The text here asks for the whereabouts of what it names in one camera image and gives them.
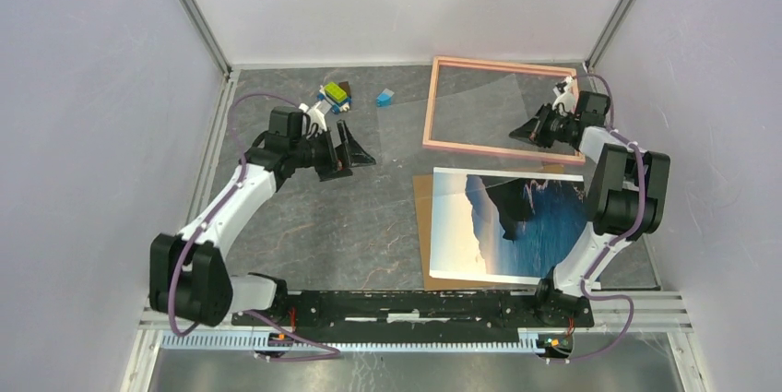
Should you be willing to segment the clear plastic sheet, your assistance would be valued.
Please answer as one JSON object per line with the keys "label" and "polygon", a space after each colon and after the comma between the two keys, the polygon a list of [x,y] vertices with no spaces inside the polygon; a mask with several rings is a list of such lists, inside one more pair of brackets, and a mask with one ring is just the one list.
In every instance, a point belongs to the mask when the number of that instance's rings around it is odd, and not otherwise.
{"label": "clear plastic sheet", "polygon": [[[433,140],[469,146],[533,151],[512,139],[512,130],[555,98],[557,77],[444,66],[438,75],[432,121]],[[519,159],[482,153],[425,148],[422,137],[431,85],[428,66],[400,66],[382,76],[393,91],[391,103],[377,109],[378,162],[404,181],[435,167],[584,174],[586,166]]]}

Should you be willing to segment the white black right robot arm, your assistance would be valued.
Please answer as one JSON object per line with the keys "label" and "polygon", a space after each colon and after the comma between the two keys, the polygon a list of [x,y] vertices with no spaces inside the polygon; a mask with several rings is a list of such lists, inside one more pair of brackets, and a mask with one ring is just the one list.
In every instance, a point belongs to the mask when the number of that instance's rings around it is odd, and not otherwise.
{"label": "white black right robot arm", "polygon": [[669,155],[641,148],[606,126],[608,95],[556,87],[556,98],[511,132],[514,139],[549,148],[571,146],[596,169],[586,192],[586,226],[567,257],[540,280],[532,302],[535,318],[555,326],[583,315],[595,281],[629,244],[655,232],[664,215]]}

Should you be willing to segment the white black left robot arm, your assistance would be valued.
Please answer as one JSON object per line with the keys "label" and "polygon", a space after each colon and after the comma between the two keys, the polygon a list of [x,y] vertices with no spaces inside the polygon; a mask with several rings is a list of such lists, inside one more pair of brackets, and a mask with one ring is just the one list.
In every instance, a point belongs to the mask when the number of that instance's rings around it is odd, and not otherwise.
{"label": "white black left robot arm", "polygon": [[312,169],[320,181],[348,177],[356,167],[373,166],[343,121],[334,139],[315,108],[278,106],[269,127],[239,158],[231,179],[206,209],[175,234],[159,234],[150,245],[148,300],[177,319],[214,327],[227,315],[254,310],[268,325],[289,315],[287,286],[263,274],[232,276],[225,259],[248,221],[299,169]]}

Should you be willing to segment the blue grey toy block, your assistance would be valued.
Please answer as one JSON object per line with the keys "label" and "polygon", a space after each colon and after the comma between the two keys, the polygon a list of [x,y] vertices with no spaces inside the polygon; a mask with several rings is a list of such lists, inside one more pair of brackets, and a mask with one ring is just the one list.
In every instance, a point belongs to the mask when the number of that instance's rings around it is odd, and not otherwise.
{"label": "blue grey toy block", "polygon": [[389,106],[393,101],[394,95],[395,92],[392,91],[391,89],[384,89],[382,92],[378,94],[378,96],[375,99],[376,106],[377,107]]}

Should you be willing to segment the blue green toy car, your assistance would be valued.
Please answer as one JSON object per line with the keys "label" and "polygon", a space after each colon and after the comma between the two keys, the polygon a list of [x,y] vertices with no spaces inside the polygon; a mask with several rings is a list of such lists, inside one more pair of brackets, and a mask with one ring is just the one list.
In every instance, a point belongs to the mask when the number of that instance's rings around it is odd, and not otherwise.
{"label": "blue green toy car", "polygon": [[351,107],[351,99],[347,98],[345,91],[338,86],[337,82],[328,82],[321,86],[317,98],[320,101],[325,101],[334,114],[345,113]]}

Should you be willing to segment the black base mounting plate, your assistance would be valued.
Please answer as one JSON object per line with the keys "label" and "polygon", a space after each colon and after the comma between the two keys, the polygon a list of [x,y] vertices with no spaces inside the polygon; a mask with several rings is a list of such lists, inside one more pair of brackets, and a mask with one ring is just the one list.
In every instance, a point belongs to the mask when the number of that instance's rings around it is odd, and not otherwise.
{"label": "black base mounting plate", "polygon": [[520,329],[590,328],[589,301],[532,291],[299,291],[266,317],[320,343],[510,343]]}

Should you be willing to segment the pink wooden picture frame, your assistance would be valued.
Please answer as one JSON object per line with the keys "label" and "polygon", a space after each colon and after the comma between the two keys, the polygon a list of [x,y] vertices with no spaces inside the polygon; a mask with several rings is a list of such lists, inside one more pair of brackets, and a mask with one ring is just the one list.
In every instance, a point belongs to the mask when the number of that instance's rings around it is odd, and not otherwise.
{"label": "pink wooden picture frame", "polygon": [[470,145],[467,143],[447,142],[432,138],[434,113],[436,107],[436,95],[439,85],[441,68],[456,67],[471,70],[485,70],[491,72],[505,72],[512,74],[530,74],[536,76],[565,78],[575,76],[573,68],[553,65],[528,65],[507,61],[479,60],[464,57],[436,55],[432,60],[430,88],[427,98],[427,107],[423,122],[421,144],[424,148],[449,152],[486,155],[519,160],[539,160],[544,163],[583,165],[586,158],[580,152],[570,155],[538,152],[531,150],[499,148],[492,146]]}

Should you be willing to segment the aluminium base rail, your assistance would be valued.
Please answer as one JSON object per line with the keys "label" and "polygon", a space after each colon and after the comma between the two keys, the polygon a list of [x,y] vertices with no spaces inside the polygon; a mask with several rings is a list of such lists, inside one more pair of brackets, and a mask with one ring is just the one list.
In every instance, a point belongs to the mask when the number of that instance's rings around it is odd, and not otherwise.
{"label": "aluminium base rail", "polygon": [[281,353],[340,351],[535,352],[579,333],[690,333],[682,297],[670,291],[596,291],[574,303],[529,290],[290,291],[268,310],[210,305],[168,315],[146,308],[141,323],[175,349]]}

